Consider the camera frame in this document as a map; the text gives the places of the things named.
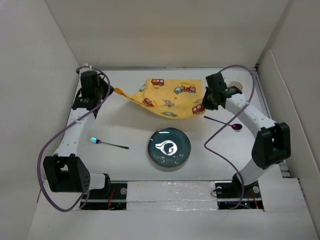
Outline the pink paper cup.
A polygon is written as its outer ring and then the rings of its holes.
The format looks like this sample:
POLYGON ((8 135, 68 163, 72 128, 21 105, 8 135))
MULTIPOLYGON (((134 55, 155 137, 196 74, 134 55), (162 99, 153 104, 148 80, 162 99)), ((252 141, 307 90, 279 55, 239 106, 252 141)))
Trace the pink paper cup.
POLYGON ((239 89, 240 91, 243 90, 243 85, 242 85, 242 83, 239 82, 239 81, 231 81, 231 82, 229 83, 229 87, 236 87, 236 88, 239 89))

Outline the purple metal spoon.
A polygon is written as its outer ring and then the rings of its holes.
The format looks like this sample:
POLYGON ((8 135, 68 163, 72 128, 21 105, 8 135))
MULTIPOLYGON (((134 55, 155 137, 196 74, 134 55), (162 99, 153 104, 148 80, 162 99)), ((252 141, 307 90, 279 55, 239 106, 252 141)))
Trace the purple metal spoon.
POLYGON ((223 121, 220 121, 220 120, 208 117, 208 116, 204 116, 204 118, 207 119, 207 120, 211 120, 211 121, 223 124, 223 125, 227 125, 227 126, 231 127, 235 131, 240 131, 243 128, 243 126, 240 123, 227 124, 226 122, 223 122, 223 121))

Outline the yellow cartoon car placemat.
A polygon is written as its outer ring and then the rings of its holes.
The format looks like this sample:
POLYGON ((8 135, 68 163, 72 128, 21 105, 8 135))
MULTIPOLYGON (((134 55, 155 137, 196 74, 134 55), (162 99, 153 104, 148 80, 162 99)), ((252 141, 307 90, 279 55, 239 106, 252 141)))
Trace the yellow cartoon car placemat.
POLYGON ((127 94, 119 88, 114 91, 167 119, 189 119, 205 112, 200 79, 150 78, 135 94, 127 94))

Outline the iridescent metal fork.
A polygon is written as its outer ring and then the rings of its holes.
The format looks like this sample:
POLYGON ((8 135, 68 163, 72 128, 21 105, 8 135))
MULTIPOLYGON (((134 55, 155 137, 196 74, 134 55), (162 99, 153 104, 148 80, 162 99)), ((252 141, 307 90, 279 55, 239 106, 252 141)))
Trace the iridescent metal fork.
POLYGON ((100 139, 97 139, 95 137, 90 137, 89 138, 89 141, 91 143, 94 143, 94 144, 97 144, 97 145, 100 145, 100 144, 103 144, 103 145, 109 145, 109 146, 113 146, 113 147, 117 147, 117 148, 122 148, 122 149, 126 149, 128 150, 129 147, 127 146, 122 146, 122 145, 117 145, 117 144, 113 144, 113 143, 108 143, 108 142, 105 142, 105 141, 101 141, 100 139))

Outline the dark teal ceramic plate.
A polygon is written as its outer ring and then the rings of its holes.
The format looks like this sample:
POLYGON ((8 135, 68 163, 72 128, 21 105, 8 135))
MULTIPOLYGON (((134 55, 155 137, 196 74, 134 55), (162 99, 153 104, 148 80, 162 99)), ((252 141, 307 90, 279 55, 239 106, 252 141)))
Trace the dark teal ceramic plate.
POLYGON ((191 155, 191 141, 180 129, 161 128, 149 138, 147 152, 151 161, 161 170, 176 171, 191 155))

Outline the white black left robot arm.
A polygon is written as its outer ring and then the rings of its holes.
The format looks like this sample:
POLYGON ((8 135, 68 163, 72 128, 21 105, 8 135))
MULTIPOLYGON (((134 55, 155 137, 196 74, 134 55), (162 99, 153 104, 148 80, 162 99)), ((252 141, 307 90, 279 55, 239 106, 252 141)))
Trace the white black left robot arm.
POLYGON ((79 157, 79 151, 113 87, 105 82, 101 71, 83 67, 77 73, 80 76, 80 89, 70 111, 72 126, 64 132, 54 155, 44 158, 43 168, 52 192, 94 191, 104 199, 112 191, 108 174, 90 172, 79 157))

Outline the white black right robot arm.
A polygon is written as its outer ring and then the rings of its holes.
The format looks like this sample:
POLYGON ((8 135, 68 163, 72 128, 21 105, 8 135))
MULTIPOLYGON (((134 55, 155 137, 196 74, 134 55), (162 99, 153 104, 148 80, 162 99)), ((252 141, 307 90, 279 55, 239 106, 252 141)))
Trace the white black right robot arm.
POLYGON ((277 123, 264 115, 250 104, 236 86, 228 87, 220 72, 205 79, 207 87, 202 107, 206 110, 223 107, 234 114, 255 137, 250 161, 232 178, 232 193, 237 197, 243 197, 249 192, 249 186, 270 166, 279 164, 291 156, 290 127, 285 122, 277 123))

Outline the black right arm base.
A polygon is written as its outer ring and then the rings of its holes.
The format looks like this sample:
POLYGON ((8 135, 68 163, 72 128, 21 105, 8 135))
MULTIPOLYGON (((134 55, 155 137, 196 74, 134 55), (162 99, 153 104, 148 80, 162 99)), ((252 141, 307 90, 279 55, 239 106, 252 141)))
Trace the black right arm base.
POLYGON ((241 188, 234 189, 230 180, 215 181, 214 187, 215 189, 210 194, 216 199, 219 210, 233 208, 237 210, 264 209, 261 190, 257 181, 250 186, 246 186, 244 192, 241 188))

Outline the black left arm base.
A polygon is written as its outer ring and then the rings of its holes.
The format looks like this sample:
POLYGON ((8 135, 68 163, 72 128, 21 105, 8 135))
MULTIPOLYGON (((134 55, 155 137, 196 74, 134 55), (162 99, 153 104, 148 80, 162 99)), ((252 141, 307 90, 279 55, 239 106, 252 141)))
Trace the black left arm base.
POLYGON ((80 203, 81 210, 88 211, 122 211, 127 209, 128 182, 111 182, 109 192, 102 189, 91 190, 85 194, 80 203))

